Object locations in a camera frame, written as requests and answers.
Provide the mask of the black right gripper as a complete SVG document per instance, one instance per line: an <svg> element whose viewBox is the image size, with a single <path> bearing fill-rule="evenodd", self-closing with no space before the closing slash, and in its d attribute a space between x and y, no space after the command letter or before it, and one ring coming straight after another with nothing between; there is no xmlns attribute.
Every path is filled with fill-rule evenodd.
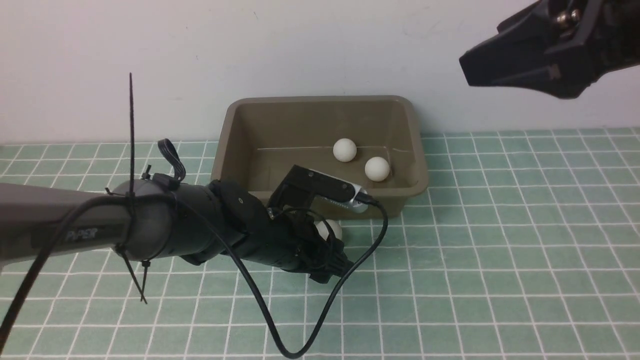
<svg viewBox="0 0 640 360"><path fill-rule="evenodd" d="M497 30L459 58L472 87L574 100L605 75L639 65L637 0L537 0Z"/></svg>

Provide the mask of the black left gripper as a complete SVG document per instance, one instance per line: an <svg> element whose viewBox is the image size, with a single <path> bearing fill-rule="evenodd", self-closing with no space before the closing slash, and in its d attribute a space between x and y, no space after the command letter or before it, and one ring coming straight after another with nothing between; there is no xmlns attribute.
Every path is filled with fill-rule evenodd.
<svg viewBox="0 0 640 360"><path fill-rule="evenodd" d="M307 274L318 284L327 284L333 277L340 279L354 266L345 253L345 243L336 239L328 224L328 239L320 237L315 222L329 219L317 211L311 210L306 220L293 219L292 212L266 212L269 220L265 226L233 244L232 249L241 260Z"/></svg>

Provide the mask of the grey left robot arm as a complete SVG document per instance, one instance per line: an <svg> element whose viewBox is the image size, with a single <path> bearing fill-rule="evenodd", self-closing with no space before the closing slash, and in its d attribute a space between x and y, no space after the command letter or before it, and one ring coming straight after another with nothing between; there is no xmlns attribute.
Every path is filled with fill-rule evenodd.
<svg viewBox="0 0 640 360"><path fill-rule="evenodd" d="M354 263L340 239L320 235L313 217L265 207L233 180L206 186L176 184L156 173L134 182L135 209L98 205L61 233L53 255L114 248L133 262L179 257L202 265L227 255L286 272L309 274L325 284L343 277ZM66 215L100 194L52 187L1 185L1 263L33 260Z"/></svg>

